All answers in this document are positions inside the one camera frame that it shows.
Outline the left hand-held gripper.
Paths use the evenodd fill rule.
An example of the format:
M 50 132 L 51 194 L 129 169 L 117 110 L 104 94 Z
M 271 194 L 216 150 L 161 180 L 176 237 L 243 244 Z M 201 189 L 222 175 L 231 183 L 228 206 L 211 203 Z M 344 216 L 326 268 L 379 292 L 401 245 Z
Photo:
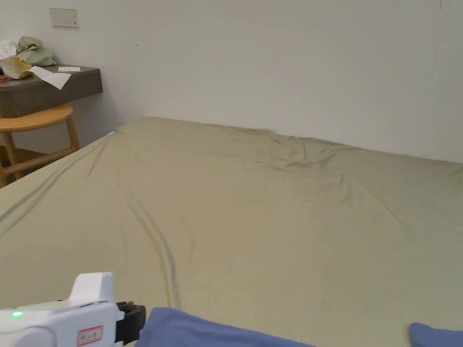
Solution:
M 66 300 L 0 311 L 3 347 L 122 347 L 139 339 L 146 308 L 116 302 L 110 272 L 83 273 Z

